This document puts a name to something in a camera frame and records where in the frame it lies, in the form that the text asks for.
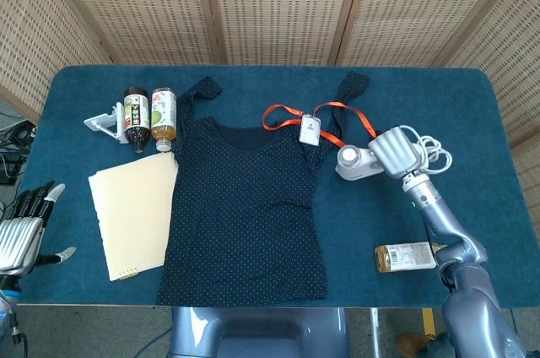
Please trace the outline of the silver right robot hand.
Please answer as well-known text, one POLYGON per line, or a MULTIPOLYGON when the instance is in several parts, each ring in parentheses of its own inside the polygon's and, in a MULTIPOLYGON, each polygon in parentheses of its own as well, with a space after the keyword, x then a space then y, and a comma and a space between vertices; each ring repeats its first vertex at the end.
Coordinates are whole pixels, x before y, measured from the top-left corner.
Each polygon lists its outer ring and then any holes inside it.
POLYGON ((385 173, 401 179, 423 164, 422 155, 400 127, 393 127, 368 143, 385 173))

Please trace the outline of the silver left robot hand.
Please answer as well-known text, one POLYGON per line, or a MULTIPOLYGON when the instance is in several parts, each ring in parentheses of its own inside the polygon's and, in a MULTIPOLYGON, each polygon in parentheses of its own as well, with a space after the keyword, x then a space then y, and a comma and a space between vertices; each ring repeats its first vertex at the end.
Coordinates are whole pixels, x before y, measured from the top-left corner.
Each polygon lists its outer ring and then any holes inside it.
POLYGON ((65 190, 63 183, 50 181, 16 196, 1 220, 1 275, 23 278, 33 268, 56 265, 68 260, 76 251, 69 247, 45 255, 41 243, 51 213, 65 190))

